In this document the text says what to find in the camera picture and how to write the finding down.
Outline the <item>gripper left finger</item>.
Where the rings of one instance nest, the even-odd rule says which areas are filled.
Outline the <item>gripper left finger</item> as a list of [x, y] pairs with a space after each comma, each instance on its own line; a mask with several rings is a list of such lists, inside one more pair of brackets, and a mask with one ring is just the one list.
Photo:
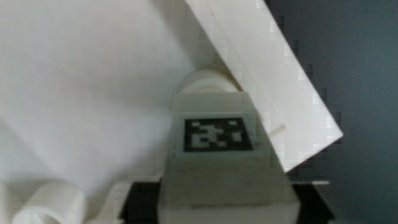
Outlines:
[[120, 182], [88, 224], [159, 224], [160, 182]]

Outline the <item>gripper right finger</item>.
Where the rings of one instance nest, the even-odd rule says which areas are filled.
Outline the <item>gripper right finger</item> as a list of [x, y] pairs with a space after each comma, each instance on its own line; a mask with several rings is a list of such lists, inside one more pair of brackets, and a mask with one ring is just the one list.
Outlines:
[[297, 224], [333, 224], [336, 216], [320, 193], [320, 188], [329, 184], [329, 181], [297, 181], [292, 183], [301, 202]]

